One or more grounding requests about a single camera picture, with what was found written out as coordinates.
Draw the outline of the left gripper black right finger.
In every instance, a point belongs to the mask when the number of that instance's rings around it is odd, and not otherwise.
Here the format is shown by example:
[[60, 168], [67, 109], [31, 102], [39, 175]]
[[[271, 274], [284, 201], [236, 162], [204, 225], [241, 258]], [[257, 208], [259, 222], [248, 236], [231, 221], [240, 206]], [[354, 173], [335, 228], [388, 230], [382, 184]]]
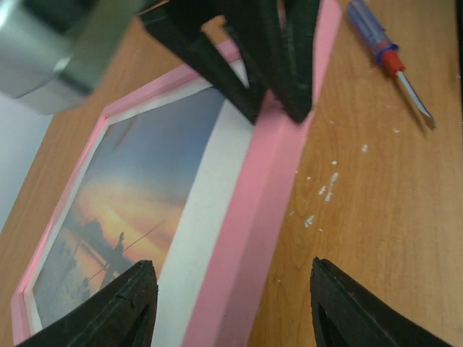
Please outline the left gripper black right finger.
[[313, 260], [310, 295], [317, 346], [448, 345], [327, 259]]

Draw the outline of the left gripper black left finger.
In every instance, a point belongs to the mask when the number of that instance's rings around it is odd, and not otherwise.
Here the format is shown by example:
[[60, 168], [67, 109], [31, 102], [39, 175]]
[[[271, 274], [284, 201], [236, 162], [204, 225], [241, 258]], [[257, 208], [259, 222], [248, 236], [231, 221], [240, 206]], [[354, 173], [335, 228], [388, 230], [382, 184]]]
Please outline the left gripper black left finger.
[[158, 283], [153, 263], [141, 260], [86, 302], [20, 346], [150, 346]]

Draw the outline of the pink wooden picture frame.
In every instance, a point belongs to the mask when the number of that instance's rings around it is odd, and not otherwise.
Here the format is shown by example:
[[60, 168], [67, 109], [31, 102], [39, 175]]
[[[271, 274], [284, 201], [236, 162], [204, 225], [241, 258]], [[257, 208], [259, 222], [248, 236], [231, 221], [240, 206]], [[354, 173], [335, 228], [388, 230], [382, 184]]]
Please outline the pink wooden picture frame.
[[[33, 285], [110, 126], [188, 108], [210, 88], [181, 65], [103, 110], [12, 296], [15, 345], [43, 328]], [[294, 123], [272, 94], [255, 125], [223, 103], [159, 262], [153, 346], [247, 345], [310, 125]]]

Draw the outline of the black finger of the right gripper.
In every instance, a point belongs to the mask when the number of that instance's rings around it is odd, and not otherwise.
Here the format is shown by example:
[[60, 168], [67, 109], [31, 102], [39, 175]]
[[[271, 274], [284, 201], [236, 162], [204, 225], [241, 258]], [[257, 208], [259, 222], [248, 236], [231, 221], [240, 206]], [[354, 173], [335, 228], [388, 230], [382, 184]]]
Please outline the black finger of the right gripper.
[[271, 89], [289, 118], [302, 123], [313, 106], [313, 62], [319, 1], [272, 1]]

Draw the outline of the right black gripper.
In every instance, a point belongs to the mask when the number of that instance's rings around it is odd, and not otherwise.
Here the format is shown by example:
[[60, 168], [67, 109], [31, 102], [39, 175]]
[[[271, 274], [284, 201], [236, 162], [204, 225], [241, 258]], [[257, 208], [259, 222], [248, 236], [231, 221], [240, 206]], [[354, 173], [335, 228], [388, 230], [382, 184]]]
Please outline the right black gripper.
[[253, 46], [286, 47], [288, 1], [161, 1], [141, 14], [145, 30], [216, 87], [251, 123], [257, 121], [266, 88], [243, 58], [245, 85], [216, 48], [232, 37]]

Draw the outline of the blue red handled screwdriver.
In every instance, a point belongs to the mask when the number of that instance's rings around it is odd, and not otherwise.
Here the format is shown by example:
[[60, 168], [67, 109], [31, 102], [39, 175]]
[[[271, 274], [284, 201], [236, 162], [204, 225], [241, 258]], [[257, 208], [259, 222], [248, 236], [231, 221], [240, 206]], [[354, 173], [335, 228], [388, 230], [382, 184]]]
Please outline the blue red handled screwdriver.
[[436, 120], [420, 100], [404, 73], [405, 66], [398, 54], [399, 47], [388, 37], [385, 28], [370, 7], [364, 1], [350, 1], [347, 5], [347, 16], [369, 48], [375, 62], [381, 64], [391, 76], [400, 81], [418, 111], [423, 115], [426, 124], [431, 129], [435, 129], [437, 127]]

